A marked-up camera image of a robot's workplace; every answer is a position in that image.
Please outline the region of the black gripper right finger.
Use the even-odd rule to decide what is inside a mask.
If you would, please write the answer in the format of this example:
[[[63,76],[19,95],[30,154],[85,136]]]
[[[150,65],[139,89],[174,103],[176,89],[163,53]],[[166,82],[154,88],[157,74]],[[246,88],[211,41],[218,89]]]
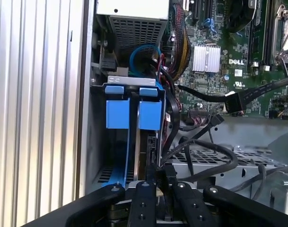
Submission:
[[[288,227],[288,215],[220,186],[199,192],[172,184],[179,211],[190,227]]]

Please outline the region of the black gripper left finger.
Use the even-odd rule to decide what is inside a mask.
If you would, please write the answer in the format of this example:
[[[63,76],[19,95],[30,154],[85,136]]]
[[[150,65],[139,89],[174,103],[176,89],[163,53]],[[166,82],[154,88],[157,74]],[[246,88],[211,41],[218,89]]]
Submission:
[[[154,227],[156,185],[147,178],[134,188],[114,183],[25,224],[27,227]]]

